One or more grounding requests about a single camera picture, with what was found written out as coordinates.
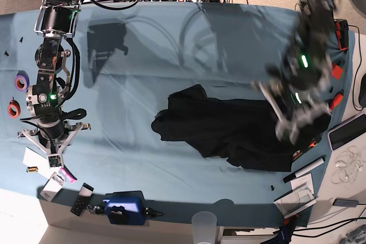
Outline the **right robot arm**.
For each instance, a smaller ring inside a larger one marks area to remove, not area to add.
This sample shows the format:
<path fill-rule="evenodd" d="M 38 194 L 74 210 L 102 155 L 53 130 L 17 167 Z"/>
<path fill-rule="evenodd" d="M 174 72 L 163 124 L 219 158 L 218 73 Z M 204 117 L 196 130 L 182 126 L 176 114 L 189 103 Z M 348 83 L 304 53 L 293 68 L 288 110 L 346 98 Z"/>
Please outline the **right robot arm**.
<path fill-rule="evenodd" d="M 80 120 L 86 110 L 62 110 L 63 104 L 77 91 L 81 71 L 80 52 L 73 38 L 80 12 L 81 0 L 42 0 L 34 31 L 43 37 L 35 53 L 38 67 L 36 83 L 26 90 L 26 107 L 30 117 L 25 124 L 25 137 L 45 153 L 51 168 L 64 166 L 63 152 L 73 137 L 90 128 Z"/>

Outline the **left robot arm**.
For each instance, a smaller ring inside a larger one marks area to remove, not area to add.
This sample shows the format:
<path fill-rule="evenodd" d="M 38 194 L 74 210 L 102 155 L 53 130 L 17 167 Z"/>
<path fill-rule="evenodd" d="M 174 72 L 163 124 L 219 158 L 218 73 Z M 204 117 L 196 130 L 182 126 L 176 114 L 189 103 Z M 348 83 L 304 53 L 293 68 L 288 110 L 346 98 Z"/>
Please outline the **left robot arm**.
<path fill-rule="evenodd" d="M 281 66 L 268 66 L 269 81 L 253 83 L 277 116 L 275 133 L 281 141 L 303 141 L 317 122 L 331 117 L 321 95 L 331 81 L 327 47 L 335 32 L 334 9 L 334 0 L 301 0 Z"/>

